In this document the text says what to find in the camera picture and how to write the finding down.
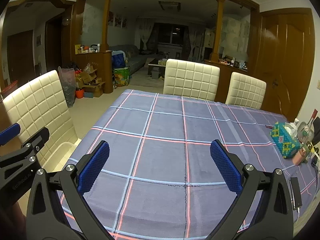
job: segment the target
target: brown door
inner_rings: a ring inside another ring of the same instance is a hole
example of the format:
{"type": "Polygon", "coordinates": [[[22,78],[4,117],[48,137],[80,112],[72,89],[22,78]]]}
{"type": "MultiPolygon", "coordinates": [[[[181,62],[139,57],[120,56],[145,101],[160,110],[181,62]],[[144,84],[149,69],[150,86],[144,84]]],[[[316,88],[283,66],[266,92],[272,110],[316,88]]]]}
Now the brown door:
{"type": "Polygon", "coordinates": [[[62,67],[61,30],[62,16],[54,17],[46,22],[45,30],[45,63],[47,72],[62,67]]]}
{"type": "Polygon", "coordinates": [[[18,80],[18,86],[36,77],[33,65],[33,30],[8,36],[7,57],[11,82],[18,80]]]}
{"type": "Polygon", "coordinates": [[[315,38],[309,8],[261,13],[262,30],[254,76],[267,83],[261,109],[297,117],[310,83],[315,38]]]}

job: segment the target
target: purple tablecloth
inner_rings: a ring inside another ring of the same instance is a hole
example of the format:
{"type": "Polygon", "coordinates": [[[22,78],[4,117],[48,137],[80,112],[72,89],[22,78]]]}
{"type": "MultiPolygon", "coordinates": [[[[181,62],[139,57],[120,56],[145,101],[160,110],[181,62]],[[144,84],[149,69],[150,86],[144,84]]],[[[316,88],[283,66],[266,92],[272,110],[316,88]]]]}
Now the purple tablecloth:
{"type": "MultiPolygon", "coordinates": [[[[243,163],[257,170],[284,170],[298,177],[303,206],[312,201],[316,172],[310,163],[283,159],[265,125],[279,114],[211,101],[126,90],[100,117],[67,164],[77,163],[101,140],[110,157],[85,199],[102,225],[122,239],[204,239],[236,194],[230,192],[210,156],[219,139],[243,163]]],[[[254,215],[258,192],[240,230],[254,215]]],[[[75,220],[62,196],[71,226],[75,220]]]]}

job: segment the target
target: white quilted chair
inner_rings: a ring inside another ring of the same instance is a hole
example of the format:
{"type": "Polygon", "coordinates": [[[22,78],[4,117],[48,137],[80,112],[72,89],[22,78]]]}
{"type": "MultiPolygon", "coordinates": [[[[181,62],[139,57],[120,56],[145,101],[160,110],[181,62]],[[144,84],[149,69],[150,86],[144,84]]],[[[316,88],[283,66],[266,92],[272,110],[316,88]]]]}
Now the white quilted chair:
{"type": "Polygon", "coordinates": [[[260,109],[267,84],[259,79],[233,72],[226,104],[260,109]]]}
{"type": "MultiPolygon", "coordinates": [[[[60,171],[81,141],[67,107],[57,72],[48,72],[3,99],[11,123],[18,123],[18,135],[23,143],[30,136],[47,127],[49,140],[37,153],[39,163],[48,172],[60,171]]],[[[19,200],[22,212],[26,213],[29,192],[19,200]]]]}
{"type": "Polygon", "coordinates": [[[214,101],[220,68],[201,63],[168,59],[163,93],[214,101]]]}

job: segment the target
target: wall picture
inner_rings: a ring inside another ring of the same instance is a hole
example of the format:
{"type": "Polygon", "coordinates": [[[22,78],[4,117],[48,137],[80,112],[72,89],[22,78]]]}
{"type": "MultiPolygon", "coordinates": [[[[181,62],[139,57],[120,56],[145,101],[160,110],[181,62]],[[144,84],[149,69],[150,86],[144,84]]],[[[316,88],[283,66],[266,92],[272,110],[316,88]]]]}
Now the wall picture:
{"type": "Polygon", "coordinates": [[[36,45],[37,47],[42,44],[42,35],[37,36],[36,38],[36,45]]]}
{"type": "Polygon", "coordinates": [[[122,16],[117,15],[115,16],[115,27],[121,28],[122,16]]]}
{"type": "Polygon", "coordinates": [[[127,28],[127,18],[126,17],[123,17],[121,27],[125,28],[125,29],[127,28]]]}
{"type": "Polygon", "coordinates": [[[113,12],[109,11],[109,17],[108,17],[108,26],[113,26],[114,25],[114,14],[113,12]]]}

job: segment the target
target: transparent plastic bag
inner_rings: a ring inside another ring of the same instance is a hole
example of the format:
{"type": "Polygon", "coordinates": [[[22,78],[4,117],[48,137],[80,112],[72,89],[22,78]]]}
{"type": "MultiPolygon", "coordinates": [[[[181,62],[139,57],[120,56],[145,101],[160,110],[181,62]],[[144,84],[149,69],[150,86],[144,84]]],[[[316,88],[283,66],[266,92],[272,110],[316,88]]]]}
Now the transparent plastic bag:
{"type": "Polygon", "coordinates": [[[72,107],[76,97],[76,73],[73,68],[58,67],[59,78],[68,107],[72,107]]]}

